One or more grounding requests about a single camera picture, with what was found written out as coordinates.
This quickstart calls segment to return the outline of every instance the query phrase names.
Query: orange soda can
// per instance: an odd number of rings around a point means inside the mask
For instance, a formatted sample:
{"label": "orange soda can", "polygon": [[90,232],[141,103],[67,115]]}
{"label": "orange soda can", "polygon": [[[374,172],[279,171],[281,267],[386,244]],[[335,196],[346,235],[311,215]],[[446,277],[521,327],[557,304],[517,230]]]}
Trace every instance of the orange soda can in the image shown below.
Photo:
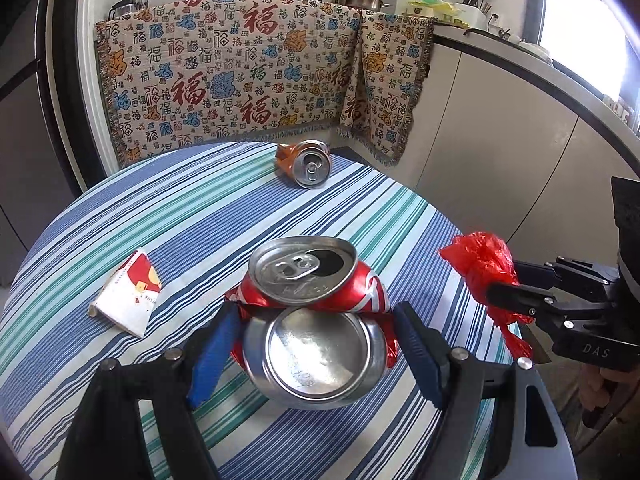
{"label": "orange soda can", "polygon": [[329,147],[320,140],[303,140],[297,144],[279,144],[276,165],[300,187],[311,189],[329,178]]}

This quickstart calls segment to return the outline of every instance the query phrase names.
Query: blue striped tablecloth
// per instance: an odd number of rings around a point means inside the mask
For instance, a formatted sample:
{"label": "blue striped tablecloth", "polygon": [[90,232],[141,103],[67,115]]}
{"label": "blue striped tablecloth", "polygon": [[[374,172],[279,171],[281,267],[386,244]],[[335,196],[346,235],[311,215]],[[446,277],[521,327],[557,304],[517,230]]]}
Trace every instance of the blue striped tablecloth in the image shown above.
{"label": "blue striped tablecloth", "polygon": [[[274,170],[273,144],[197,146],[123,170],[82,195],[44,231],[22,264],[0,322],[0,402],[20,462],[52,479],[82,394],[108,356],[145,362],[207,323],[270,238],[329,235],[353,243],[385,283],[450,344],[508,362],[484,308],[436,250],[457,234],[424,199],[372,168],[332,156],[322,189]],[[163,289],[144,339],[87,306],[106,278],[144,247]],[[170,476],[150,402],[142,423],[157,480]],[[195,413],[225,480],[409,478],[437,422],[402,356],[359,402],[287,410],[232,361]],[[465,479],[478,474],[491,403],[482,407]]]}

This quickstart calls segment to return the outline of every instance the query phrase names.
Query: red plastic bag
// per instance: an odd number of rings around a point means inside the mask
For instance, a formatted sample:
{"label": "red plastic bag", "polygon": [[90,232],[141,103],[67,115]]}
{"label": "red plastic bag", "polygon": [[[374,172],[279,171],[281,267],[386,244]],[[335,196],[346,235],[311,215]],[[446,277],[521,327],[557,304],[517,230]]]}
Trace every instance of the red plastic bag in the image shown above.
{"label": "red plastic bag", "polygon": [[486,290],[491,283],[518,284],[511,252],[504,240],[492,233],[482,232],[454,236],[451,245],[440,249],[439,253],[464,277],[474,300],[486,305],[487,315],[502,332],[505,345],[513,358],[531,357],[529,343],[509,332],[508,326],[516,321],[528,324],[533,318],[487,304],[486,300]]}

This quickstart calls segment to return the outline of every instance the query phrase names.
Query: screw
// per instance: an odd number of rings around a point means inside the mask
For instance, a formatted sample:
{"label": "screw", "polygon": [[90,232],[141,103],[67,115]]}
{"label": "screw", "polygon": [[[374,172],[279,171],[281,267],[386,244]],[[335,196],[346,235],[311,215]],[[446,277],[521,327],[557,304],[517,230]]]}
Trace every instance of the screw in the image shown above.
{"label": "screw", "polygon": [[116,364],[118,364],[118,361],[113,357],[109,357],[100,363],[100,368],[109,372],[116,367]]}
{"label": "screw", "polygon": [[164,355],[164,358],[168,361],[177,361],[182,357],[182,350],[179,348],[169,348],[168,350],[165,350],[162,355]]}
{"label": "screw", "polygon": [[523,370],[531,370],[533,368],[533,361],[528,357],[518,357],[516,362]]}
{"label": "screw", "polygon": [[462,346],[456,346],[451,351],[451,355],[456,361],[465,361],[469,358],[468,350],[466,348],[462,348]]}

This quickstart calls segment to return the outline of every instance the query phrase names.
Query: human hand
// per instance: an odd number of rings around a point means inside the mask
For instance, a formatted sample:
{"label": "human hand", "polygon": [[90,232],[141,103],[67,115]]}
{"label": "human hand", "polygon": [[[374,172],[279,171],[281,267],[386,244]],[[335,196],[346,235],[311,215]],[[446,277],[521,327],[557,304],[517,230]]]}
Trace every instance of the human hand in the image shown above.
{"label": "human hand", "polygon": [[617,372],[583,364],[578,377],[578,398],[585,410],[592,412],[596,407],[604,408],[611,400],[604,388],[605,379],[636,386],[640,381],[640,367],[632,372]]}

